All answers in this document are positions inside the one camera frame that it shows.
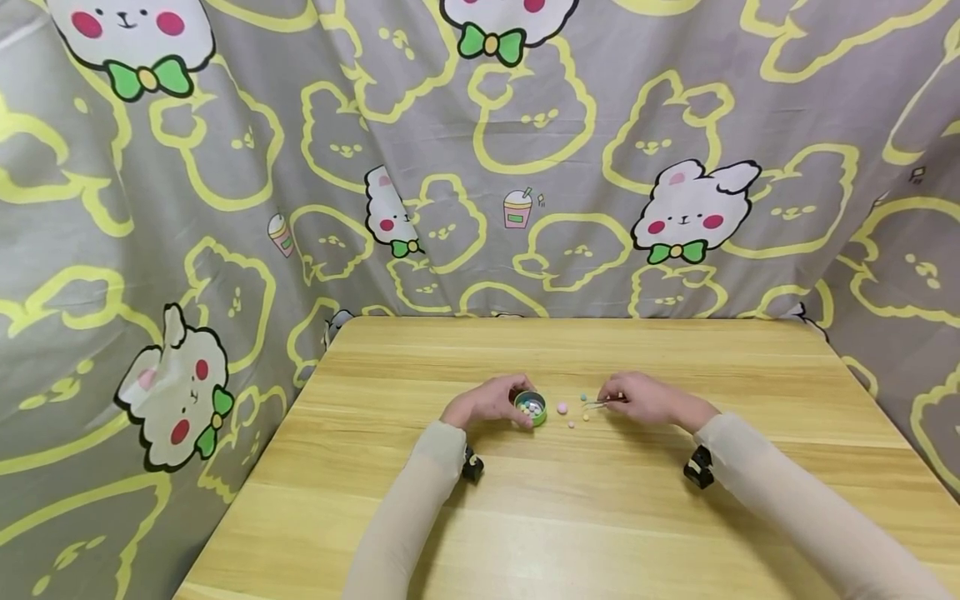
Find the wrist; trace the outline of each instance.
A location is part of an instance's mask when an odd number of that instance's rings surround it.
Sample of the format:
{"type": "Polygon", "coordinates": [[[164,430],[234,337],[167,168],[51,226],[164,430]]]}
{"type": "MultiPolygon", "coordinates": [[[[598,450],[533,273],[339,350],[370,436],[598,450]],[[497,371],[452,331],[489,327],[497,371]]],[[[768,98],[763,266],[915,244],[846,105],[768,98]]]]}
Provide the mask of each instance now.
{"type": "Polygon", "coordinates": [[[691,436],[720,414],[715,406],[698,396],[684,395],[684,400],[676,406],[673,423],[691,436]]]}
{"type": "Polygon", "coordinates": [[[440,415],[440,422],[467,431],[470,426],[470,410],[464,407],[461,402],[450,402],[440,415]]]}

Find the hand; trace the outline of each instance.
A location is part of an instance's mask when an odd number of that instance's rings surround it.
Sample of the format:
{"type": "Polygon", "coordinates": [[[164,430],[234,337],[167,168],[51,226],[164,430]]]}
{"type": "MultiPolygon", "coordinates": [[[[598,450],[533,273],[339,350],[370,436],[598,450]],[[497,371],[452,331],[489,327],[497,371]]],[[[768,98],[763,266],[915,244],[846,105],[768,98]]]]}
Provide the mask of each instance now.
{"type": "Polygon", "coordinates": [[[600,388],[597,400],[608,410],[647,424],[679,425],[694,434],[720,414],[706,400],[641,372],[619,372],[600,388]]]}
{"type": "Polygon", "coordinates": [[[511,397],[513,392],[536,389],[522,373],[494,377],[453,398],[446,405],[440,420],[464,431],[479,420],[498,419],[509,419],[525,429],[530,429],[534,426],[533,420],[515,408],[511,397]]]}

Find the small round tin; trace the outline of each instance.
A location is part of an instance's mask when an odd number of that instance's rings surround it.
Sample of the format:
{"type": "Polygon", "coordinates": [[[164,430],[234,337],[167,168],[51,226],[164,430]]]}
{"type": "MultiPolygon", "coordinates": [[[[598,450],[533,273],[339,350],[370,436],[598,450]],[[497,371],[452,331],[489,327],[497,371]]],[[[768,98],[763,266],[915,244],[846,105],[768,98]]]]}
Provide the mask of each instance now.
{"type": "Polygon", "coordinates": [[[514,406],[520,410],[526,408],[530,411],[530,418],[534,421],[534,427],[539,427],[546,422],[546,400],[536,392],[520,392],[514,398],[514,406]],[[534,414],[534,407],[540,408],[540,414],[534,414]]]}

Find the wood grain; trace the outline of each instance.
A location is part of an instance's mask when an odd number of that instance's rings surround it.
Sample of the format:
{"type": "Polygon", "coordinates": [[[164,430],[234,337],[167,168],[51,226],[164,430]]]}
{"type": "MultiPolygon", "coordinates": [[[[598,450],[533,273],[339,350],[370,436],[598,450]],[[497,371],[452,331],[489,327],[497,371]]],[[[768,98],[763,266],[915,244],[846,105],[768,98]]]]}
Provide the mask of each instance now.
{"type": "Polygon", "coordinates": [[[960,592],[960,510],[803,324],[365,317],[341,330],[176,597],[339,598],[423,427],[507,372],[530,375],[550,416],[533,433],[470,432],[485,474],[445,504],[411,599],[831,597],[728,493],[686,484],[686,434],[579,419],[581,393],[635,369],[738,413],[960,592]]]}

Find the green bow tie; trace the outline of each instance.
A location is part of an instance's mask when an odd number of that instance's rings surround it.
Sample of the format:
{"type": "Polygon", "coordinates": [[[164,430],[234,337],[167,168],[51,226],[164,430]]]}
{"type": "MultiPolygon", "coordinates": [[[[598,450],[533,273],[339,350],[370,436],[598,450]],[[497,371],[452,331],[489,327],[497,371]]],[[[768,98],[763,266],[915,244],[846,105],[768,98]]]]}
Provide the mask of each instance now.
{"type": "Polygon", "coordinates": [[[187,75],[183,59],[177,56],[164,57],[152,67],[134,69],[116,60],[108,60],[105,66],[113,93],[124,102],[136,102],[144,91],[159,89],[177,98],[187,98],[193,93],[193,81],[187,75]]]}
{"type": "Polygon", "coordinates": [[[390,250],[393,252],[395,258],[403,258],[413,252],[423,252],[420,248],[420,240],[410,240],[409,242],[394,240],[390,243],[390,250]]]}
{"type": "Polygon", "coordinates": [[[481,54],[496,56],[504,66],[515,67],[523,58],[523,43],[527,40],[527,32],[522,29],[512,29],[501,35],[488,34],[473,23],[464,23],[463,34],[460,36],[460,56],[465,59],[475,59],[481,54]]]}
{"type": "Polygon", "coordinates": [[[233,396],[219,385],[213,388],[213,418],[210,425],[197,438],[197,449],[204,460],[213,455],[217,449],[217,429],[224,426],[224,417],[233,410],[233,396]]]}
{"type": "Polygon", "coordinates": [[[694,240],[686,244],[675,244],[668,246],[666,244],[654,244],[650,249],[650,255],[647,256],[647,262],[651,265],[659,265],[667,258],[682,258],[691,265],[699,265],[707,256],[707,241],[694,240]]]}

